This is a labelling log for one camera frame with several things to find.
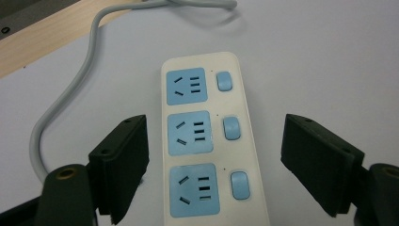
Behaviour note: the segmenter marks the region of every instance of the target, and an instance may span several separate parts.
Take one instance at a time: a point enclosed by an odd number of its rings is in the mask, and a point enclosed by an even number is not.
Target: switch
[[[232,195],[236,200],[246,200],[250,196],[247,174],[237,171],[231,174]]]
[[[228,140],[236,140],[241,136],[240,123],[236,117],[226,117],[223,119],[225,137]]]
[[[231,75],[229,72],[221,72],[216,75],[217,86],[220,91],[230,91],[232,89]]]

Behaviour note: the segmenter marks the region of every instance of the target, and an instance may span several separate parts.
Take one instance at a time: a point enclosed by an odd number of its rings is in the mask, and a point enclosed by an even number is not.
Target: blue power outlet
[[[203,68],[184,69],[167,73],[168,105],[183,105],[208,100]]]
[[[214,149],[208,111],[168,116],[168,152],[170,155],[209,153]]]
[[[169,173],[170,214],[174,218],[219,213],[214,164],[174,167]]]

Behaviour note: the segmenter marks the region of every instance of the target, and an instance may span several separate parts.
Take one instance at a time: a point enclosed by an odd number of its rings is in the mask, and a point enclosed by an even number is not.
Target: gray cable
[[[68,87],[62,92],[62,94],[56,99],[56,101],[46,110],[46,112],[40,117],[33,128],[30,142],[29,142],[29,156],[30,163],[33,167],[38,178],[44,183],[44,180],[49,172],[45,167],[43,159],[40,153],[40,138],[43,130],[47,127],[48,123],[55,117],[61,108],[71,99],[79,85],[83,82],[88,73],[94,57],[94,51],[96,47],[97,32],[99,29],[100,20],[107,14],[127,10],[127,9],[143,9],[143,8],[157,8],[170,5],[175,3],[184,6],[193,6],[201,8],[235,8],[237,3],[235,0],[150,0],[141,3],[123,4],[118,6],[112,6],[104,8],[95,16],[90,30],[89,42],[88,42],[88,53],[85,61],[82,64],[79,72],[73,78]]]

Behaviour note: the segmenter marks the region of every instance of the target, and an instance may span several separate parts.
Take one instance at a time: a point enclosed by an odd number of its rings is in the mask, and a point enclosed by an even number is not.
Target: white table
[[[330,218],[280,162],[284,118],[318,121],[365,152],[366,169],[399,165],[398,9],[395,0],[247,0],[234,12],[127,13],[101,29],[89,78],[44,132],[44,159],[52,170],[86,164],[120,121],[147,114],[151,162],[120,225],[163,225],[160,68],[172,57],[229,51],[240,60],[271,224],[353,225],[354,206]],[[85,36],[0,80],[0,212],[39,196],[30,132],[87,46]]]

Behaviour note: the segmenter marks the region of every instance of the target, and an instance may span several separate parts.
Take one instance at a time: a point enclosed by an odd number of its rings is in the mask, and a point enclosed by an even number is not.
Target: wooden edge
[[[86,35],[101,9],[141,0],[80,0],[61,11],[0,40],[0,78]],[[129,10],[105,16],[101,25]]]

